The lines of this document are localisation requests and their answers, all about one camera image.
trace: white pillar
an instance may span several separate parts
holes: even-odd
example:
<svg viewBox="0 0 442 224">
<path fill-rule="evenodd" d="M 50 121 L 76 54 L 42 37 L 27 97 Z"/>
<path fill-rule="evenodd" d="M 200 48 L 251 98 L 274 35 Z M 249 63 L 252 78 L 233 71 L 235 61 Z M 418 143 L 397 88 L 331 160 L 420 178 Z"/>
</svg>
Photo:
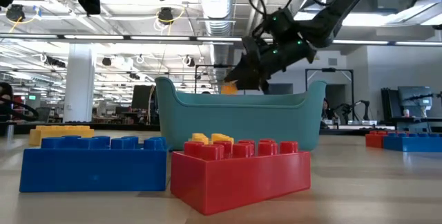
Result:
<svg viewBox="0 0 442 224">
<path fill-rule="evenodd" d="M 96 60 L 92 45 L 69 46 L 63 122 L 92 120 Z"/>
</svg>

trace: toy block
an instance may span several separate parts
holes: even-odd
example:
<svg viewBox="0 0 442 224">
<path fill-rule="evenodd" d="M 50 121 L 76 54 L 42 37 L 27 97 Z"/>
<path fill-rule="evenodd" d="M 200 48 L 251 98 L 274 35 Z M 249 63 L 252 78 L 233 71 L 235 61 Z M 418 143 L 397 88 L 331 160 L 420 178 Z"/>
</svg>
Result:
<svg viewBox="0 0 442 224">
<path fill-rule="evenodd" d="M 203 142 L 204 144 L 209 144 L 210 140 L 203 133 L 192 133 L 191 141 Z"/>
<path fill-rule="evenodd" d="M 370 131 L 370 133 L 365 135 L 365 146 L 382 149 L 383 137 L 386 135 L 386 131 Z"/>
<path fill-rule="evenodd" d="M 384 149 L 403 152 L 442 152 L 442 137 L 431 133 L 389 133 L 383 137 Z"/>
<path fill-rule="evenodd" d="M 212 134 L 212 142 L 215 141 L 230 141 L 232 144 L 235 142 L 235 140 L 227 135 L 220 134 L 220 133 L 213 133 Z"/>
<path fill-rule="evenodd" d="M 202 214 L 214 214 L 310 188 L 310 153 L 297 142 L 205 145 L 185 142 L 172 153 L 171 192 Z"/>
<path fill-rule="evenodd" d="M 43 138 L 41 148 L 24 150 L 20 192 L 163 191 L 163 147 L 161 138 L 142 149 L 130 138 Z"/>
<path fill-rule="evenodd" d="M 29 145 L 38 147 L 43 138 L 63 136 L 91 138 L 94 136 L 94 130 L 89 126 L 36 126 L 30 131 Z"/>
</svg>

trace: red lego brick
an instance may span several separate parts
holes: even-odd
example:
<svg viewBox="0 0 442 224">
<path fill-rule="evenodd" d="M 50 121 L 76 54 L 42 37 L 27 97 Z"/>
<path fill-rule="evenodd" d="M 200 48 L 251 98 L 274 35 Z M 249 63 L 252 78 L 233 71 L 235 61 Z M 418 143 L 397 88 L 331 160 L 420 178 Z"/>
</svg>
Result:
<svg viewBox="0 0 442 224">
<path fill-rule="evenodd" d="M 228 158 L 223 144 L 184 143 L 184 153 L 172 153 L 171 192 L 207 215 L 309 189 L 310 153 L 297 142 L 275 150 L 277 143 L 259 142 L 253 156 L 253 145 L 242 142 Z"/>
<path fill-rule="evenodd" d="M 365 135 L 365 146 L 373 148 L 383 148 L 383 137 L 387 135 L 386 131 L 370 131 Z"/>
</svg>

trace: yellow lego brick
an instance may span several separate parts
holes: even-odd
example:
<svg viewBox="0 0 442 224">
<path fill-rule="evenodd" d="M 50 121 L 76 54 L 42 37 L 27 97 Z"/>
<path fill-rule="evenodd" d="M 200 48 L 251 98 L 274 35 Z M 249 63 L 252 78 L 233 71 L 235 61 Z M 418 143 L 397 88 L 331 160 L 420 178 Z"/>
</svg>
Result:
<svg viewBox="0 0 442 224">
<path fill-rule="evenodd" d="M 209 144 L 209 138 L 203 133 L 192 133 L 192 141 L 203 142 L 204 144 Z"/>
<path fill-rule="evenodd" d="M 213 133 L 212 134 L 212 142 L 215 141 L 230 141 L 232 144 L 235 142 L 235 140 L 227 135 L 221 134 L 221 133 Z"/>
<path fill-rule="evenodd" d="M 29 145 L 40 146 L 42 138 L 62 136 L 81 136 L 82 138 L 91 138 L 94 135 L 94 130 L 89 126 L 37 126 L 35 130 L 31 130 L 30 132 Z"/>
</svg>

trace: teal plastic bin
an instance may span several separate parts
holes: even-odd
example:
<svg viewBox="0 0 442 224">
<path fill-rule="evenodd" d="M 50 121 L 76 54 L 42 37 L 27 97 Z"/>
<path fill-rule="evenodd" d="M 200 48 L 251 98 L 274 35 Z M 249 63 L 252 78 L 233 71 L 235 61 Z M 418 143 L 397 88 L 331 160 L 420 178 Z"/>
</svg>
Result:
<svg viewBox="0 0 442 224">
<path fill-rule="evenodd" d="M 166 77 L 155 79 L 162 135 L 174 150 L 192 133 L 235 138 L 298 141 L 311 151 L 318 144 L 325 82 L 297 95 L 209 95 L 181 93 Z"/>
</svg>

